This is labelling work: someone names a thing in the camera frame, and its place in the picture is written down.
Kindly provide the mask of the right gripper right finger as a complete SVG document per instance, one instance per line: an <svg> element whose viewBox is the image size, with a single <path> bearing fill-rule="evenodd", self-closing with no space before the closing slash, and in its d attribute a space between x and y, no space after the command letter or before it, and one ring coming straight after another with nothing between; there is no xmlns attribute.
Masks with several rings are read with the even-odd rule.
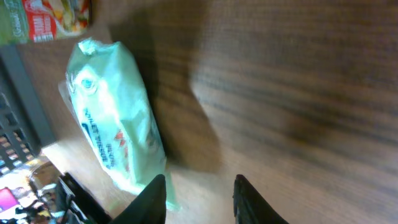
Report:
<svg viewBox="0 0 398 224"><path fill-rule="evenodd" d="M236 224L288 224L242 174L234 181L233 208Z"/></svg>

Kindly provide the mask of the teal wipes packet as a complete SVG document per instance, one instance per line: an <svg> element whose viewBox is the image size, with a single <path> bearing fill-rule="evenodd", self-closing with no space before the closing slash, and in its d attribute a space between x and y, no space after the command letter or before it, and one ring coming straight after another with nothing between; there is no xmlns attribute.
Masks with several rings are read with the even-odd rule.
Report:
<svg viewBox="0 0 398 224"><path fill-rule="evenodd" d="M115 185L139 195L162 174L166 207L178 210L164 146L132 53L121 42L82 40L65 76L68 107Z"/></svg>

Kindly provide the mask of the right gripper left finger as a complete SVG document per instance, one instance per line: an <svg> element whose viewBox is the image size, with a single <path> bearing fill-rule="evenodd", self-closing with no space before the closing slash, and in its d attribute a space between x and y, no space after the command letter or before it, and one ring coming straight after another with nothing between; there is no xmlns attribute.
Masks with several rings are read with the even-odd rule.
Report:
<svg viewBox="0 0 398 224"><path fill-rule="evenodd" d="M165 224L165 176L159 174L110 224Z"/></svg>

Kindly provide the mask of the green bottle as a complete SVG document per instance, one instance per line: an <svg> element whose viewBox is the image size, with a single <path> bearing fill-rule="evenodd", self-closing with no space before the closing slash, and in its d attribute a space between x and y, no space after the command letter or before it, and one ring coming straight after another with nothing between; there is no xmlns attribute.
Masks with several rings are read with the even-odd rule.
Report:
<svg viewBox="0 0 398 224"><path fill-rule="evenodd" d="M91 9L91 0L1 0L1 45L79 36Z"/></svg>

